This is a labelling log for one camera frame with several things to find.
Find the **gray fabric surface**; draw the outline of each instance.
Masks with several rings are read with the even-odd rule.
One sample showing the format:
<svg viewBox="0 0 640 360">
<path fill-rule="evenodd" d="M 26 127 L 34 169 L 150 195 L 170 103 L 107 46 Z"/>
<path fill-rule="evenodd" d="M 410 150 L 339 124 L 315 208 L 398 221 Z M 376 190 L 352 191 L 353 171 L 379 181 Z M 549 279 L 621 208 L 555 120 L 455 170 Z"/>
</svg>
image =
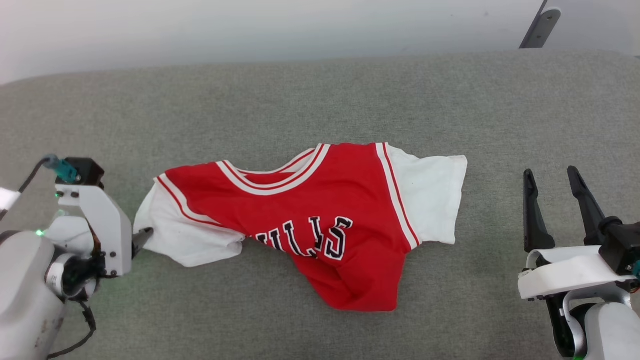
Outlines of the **gray fabric surface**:
<svg viewBox="0 0 640 360">
<path fill-rule="evenodd" d="M 229 159 L 268 170 L 319 142 L 390 142 L 469 166 L 454 246 L 407 257 L 393 313 L 332 310 L 285 255 L 247 243 L 198 268 L 144 252 L 92 300 L 95 336 L 68 359 L 554 359 L 544 303 L 520 300 L 522 172 L 560 245 L 584 230 L 566 168 L 608 215 L 640 220 L 640 62 L 519 50 L 426 58 L 204 65 L 74 74 L 0 87 L 0 185 L 46 153 L 90 156 L 133 217 L 154 176 Z M 1 223 L 46 227 L 40 174 Z M 71 307 L 56 349 L 81 339 Z"/>
</svg>

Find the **cable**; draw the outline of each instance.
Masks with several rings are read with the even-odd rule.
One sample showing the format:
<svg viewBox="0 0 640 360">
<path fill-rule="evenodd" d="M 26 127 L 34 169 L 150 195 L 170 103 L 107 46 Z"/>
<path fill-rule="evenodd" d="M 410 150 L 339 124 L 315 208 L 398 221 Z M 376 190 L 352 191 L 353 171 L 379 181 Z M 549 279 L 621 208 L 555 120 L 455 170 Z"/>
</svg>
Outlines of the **cable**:
<svg viewBox="0 0 640 360">
<path fill-rule="evenodd" d="M 89 338 L 93 336 L 93 333 L 95 332 L 95 318 L 93 317 L 93 311 L 91 311 L 91 308 L 85 305 L 84 302 L 79 301 L 77 303 L 80 304 L 80 306 L 82 306 L 82 308 L 84 309 L 82 315 L 84 315 L 84 320 L 89 324 L 89 333 L 84 337 L 84 339 L 80 340 L 74 346 L 68 347 L 65 350 L 55 352 L 53 354 L 49 354 L 49 356 L 47 356 L 47 359 L 54 359 L 60 355 L 67 355 L 71 351 L 83 346 L 89 340 Z"/>
<path fill-rule="evenodd" d="M 20 189 L 18 189 L 18 192 L 19 193 L 24 193 L 24 190 L 27 189 L 27 186 L 29 186 L 29 184 L 31 184 L 31 182 L 33 181 L 33 178 L 36 177 L 36 174 L 38 174 L 38 170 L 40 170 L 40 167 L 42 167 L 42 165 L 44 165 L 44 164 L 46 164 L 46 163 L 48 163 L 50 161 L 51 161 L 51 157 L 50 156 L 45 156 L 40 161 L 38 161 L 36 166 L 31 171 L 29 177 L 27 177 L 27 179 L 24 181 L 22 186 L 20 186 Z M 4 219 L 4 216 L 8 212 L 9 212 L 9 209 L 4 209 L 4 210 L 0 211 L 0 221 L 2 221 L 2 219 Z"/>
<path fill-rule="evenodd" d="M 33 181 L 33 178 L 36 177 L 36 174 L 38 173 L 38 170 L 40 170 L 40 167 L 42 165 L 44 165 L 44 163 L 47 163 L 47 162 L 49 162 L 48 158 L 43 158 L 42 160 L 38 161 L 38 164 L 36 165 L 35 168 L 33 168 L 33 171 L 31 172 L 31 175 L 29 175 L 29 177 L 27 177 L 27 179 L 24 181 L 24 183 L 22 184 L 20 189 L 18 189 L 19 193 L 24 193 L 24 190 L 26 190 L 27 186 L 29 186 L 29 184 L 31 184 L 31 182 Z"/>
</svg>

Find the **red jersey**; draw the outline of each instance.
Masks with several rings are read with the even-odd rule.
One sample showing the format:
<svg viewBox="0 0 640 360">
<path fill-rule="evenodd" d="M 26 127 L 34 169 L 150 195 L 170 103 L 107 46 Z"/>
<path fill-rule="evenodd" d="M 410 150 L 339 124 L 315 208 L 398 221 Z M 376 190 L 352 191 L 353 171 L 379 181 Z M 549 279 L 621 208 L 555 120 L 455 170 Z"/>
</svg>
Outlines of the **red jersey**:
<svg viewBox="0 0 640 360">
<path fill-rule="evenodd" d="M 455 242 L 466 168 L 386 143 L 320 144 L 272 172 L 179 167 L 156 178 L 134 230 L 153 227 L 145 248 L 184 266 L 236 256 L 251 236 L 290 254 L 330 306 L 391 311 L 405 255 Z"/>
</svg>

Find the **white sleeve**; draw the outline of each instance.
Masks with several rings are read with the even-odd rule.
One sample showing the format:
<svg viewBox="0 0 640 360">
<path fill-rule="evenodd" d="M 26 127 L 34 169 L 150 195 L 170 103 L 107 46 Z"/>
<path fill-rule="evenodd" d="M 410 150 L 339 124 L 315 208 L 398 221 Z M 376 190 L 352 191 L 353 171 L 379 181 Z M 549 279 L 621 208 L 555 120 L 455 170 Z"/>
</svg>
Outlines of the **white sleeve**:
<svg viewBox="0 0 640 360">
<path fill-rule="evenodd" d="M 385 145 L 405 219 L 418 243 L 455 243 L 467 158 L 433 156 L 418 159 Z"/>
<path fill-rule="evenodd" d="M 133 231 L 146 227 L 153 227 L 154 233 L 144 248 L 186 267 L 232 258 L 242 252 L 243 234 L 186 217 L 157 182 L 136 214 Z"/>
</svg>

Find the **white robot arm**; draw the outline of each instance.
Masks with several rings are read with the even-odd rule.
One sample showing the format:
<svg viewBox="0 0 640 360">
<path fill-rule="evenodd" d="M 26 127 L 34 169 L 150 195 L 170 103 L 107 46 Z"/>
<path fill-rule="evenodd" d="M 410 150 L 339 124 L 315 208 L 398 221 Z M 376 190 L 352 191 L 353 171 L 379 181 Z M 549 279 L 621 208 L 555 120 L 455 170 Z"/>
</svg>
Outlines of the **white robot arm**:
<svg viewBox="0 0 640 360">
<path fill-rule="evenodd" d="M 587 236 L 583 247 L 555 248 L 540 208 L 531 170 L 524 173 L 527 266 L 518 289 L 523 299 L 547 303 L 554 339 L 563 357 L 583 360 L 635 359 L 640 354 L 640 318 L 631 293 L 640 288 L 640 223 L 605 218 L 582 176 L 568 169 Z M 604 303 L 573 306 L 574 300 Z"/>
<path fill-rule="evenodd" d="M 152 234 L 133 235 L 131 222 L 104 193 L 103 169 L 91 159 L 59 160 L 47 156 L 17 192 L 0 189 L 0 219 L 44 165 L 56 171 L 56 196 L 62 206 L 79 208 L 84 217 L 63 211 L 45 231 L 0 234 L 0 359 L 53 358 L 82 345 L 95 320 L 84 304 L 99 281 L 131 271 L 132 258 Z M 90 333 L 78 345 L 50 354 L 62 326 L 66 305 L 79 302 Z"/>
</svg>

